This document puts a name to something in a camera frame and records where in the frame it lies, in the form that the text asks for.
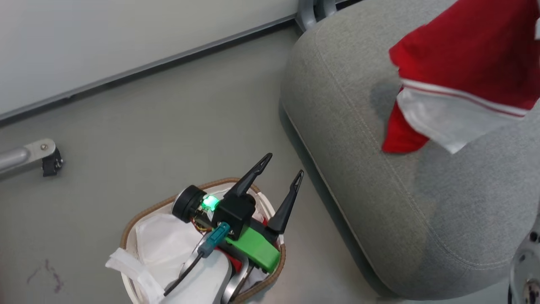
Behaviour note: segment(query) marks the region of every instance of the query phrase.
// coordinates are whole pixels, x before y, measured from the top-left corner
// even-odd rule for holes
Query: wire
[[[199,255],[195,258],[195,260],[193,261],[193,263],[191,263],[191,265],[186,269],[186,271],[184,271],[184,273],[182,273],[178,279],[173,283],[173,285],[171,285],[166,291],[165,293],[163,294],[163,296],[167,296],[169,293],[171,293],[171,291],[173,291],[173,289],[176,288],[176,286],[178,286],[178,284],[180,284],[180,282],[182,282],[182,280],[188,275],[188,273],[190,273],[191,269],[193,269],[193,267],[195,267],[195,265],[199,262],[199,260],[201,259],[201,257],[203,256],[202,253],[199,253]]]
[[[202,235],[204,235],[204,232],[212,231],[212,228],[204,228],[203,226],[199,225],[199,223],[195,222],[195,218],[191,218],[191,223],[195,227],[195,229]]]
[[[512,287],[508,286],[508,304],[512,304]]]

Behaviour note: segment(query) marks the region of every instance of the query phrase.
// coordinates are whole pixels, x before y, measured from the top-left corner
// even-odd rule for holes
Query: gray floor
[[[129,303],[104,267],[127,222],[189,184],[241,176],[267,152],[256,184],[277,206],[311,166],[278,111],[297,38],[282,30],[1,128],[0,150],[50,137],[66,163],[53,178],[35,166],[0,177],[0,303]],[[261,301],[386,303],[307,171],[286,266]],[[505,303],[504,288],[445,303]]]

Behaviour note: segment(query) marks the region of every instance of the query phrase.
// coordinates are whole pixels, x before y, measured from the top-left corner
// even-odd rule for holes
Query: chair leg
[[[54,176],[62,168],[64,160],[53,140],[44,138],[25,146],[0,153],[0,173],[42,160],[43,176]]]
[[[298,13],[296,14],[296,23],[300,29],[305,32],[314,27],[317,23],[315,12],[313,10],[314,0],[299,0]]]
[[[318,0],[315,9],[321,18],[330,17],[338,11],[335,0]]]

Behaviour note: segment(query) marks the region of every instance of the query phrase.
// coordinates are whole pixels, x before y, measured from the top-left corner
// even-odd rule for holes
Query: gray cushion
[[[381,152],[400,83],[388,49],[455,0],[364,0],[297,42],[281,102],[380,279],[409,299],[472,293],[508,276],[536,216],[540,119],[450,155]]]

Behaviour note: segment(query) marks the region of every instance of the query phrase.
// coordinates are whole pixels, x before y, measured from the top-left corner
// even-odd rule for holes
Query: red cloth
[[[228,253],[226,253],[225,251],[221,250],[218,247],[216,247],[215,249],[217,251],[221,251],[221,253],[225,254],[225,256],[229,259],[232,266],[234,267],[234,270],[236,271],[236,273],[240,273],[240,271],[242,270],[242,262],[240,262],[239,260],[233,258],[231,255],[229,255]]]
[[[537,0],[458,0],[401,39],[390,49],[390,59],[402,79],[530,110],[540,97],[539,16]],[[412,152],[427,141],[396,103],[383,151]]]

